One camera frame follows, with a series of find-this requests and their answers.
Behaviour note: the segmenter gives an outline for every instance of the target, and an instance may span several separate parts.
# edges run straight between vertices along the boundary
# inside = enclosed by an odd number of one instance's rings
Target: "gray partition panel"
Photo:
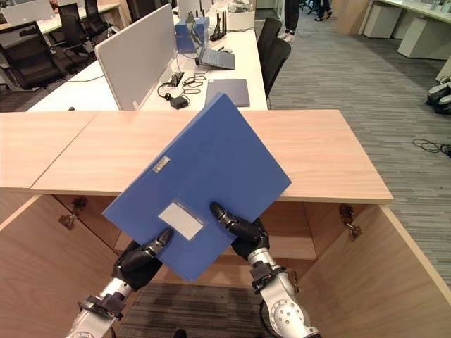
[[[141,106],[173,60],[175,50],[170,4],[96,45],[95,54],[120,109]]]
[[[21,25],[30,21],[51,19],[55,13],[48,0],[35,0],[1,9],[6,22],[10,25]]]

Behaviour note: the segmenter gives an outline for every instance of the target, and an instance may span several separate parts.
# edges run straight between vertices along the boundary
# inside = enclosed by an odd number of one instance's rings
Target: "white storage unit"
[[[392,33],[393,39],[404,39],[410,25],[419,14],[413,11],[403,11]]]
[[[408,58],[447,60],[451,54],[451,25],[415,18],[397,51]]]
[[[391,37],[402,9],[374,4],[364,28],[364,35],[388,39]]]

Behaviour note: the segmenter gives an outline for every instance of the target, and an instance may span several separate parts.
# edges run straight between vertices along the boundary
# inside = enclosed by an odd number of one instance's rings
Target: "gray carpet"
[[[249,289],[150,284],[122,323],[120,338],[172,338],[178,328],[189,338],[264,337],[261,297]]]
[[[299,20],[271,108],[340,109],[395,197],[391,209],[451,285],[451,158],[412,145],[451,143],[451,116],[424,105],[445,62],[405,58],[400,41],[340,35],[312,19]]]

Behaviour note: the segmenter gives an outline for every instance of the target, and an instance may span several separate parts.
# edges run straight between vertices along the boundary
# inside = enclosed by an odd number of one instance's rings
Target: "cabinet door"
[[[451,291],[386,206],[369,206],[299,281],[324,338],[451,337]]]
[[[110,280],[115,253],[82,223],[62,226],[66,213],[37,195],[0,225],[0,337],[64,337],[77,301]]]

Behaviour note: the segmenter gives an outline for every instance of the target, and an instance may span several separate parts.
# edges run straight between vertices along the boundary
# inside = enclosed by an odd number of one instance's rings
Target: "shoe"
[[[293,34],[288,34],[288,36],[284,40],[286,42],[292,43],[295,40],[295,36]]]
[[[277,37],[279,38],[279,39],[282,39],[282,40],[284,40],[286,37],[287,37],[287,35],[289,35],[290,33],[282,33],[282,34],[279,34]]]

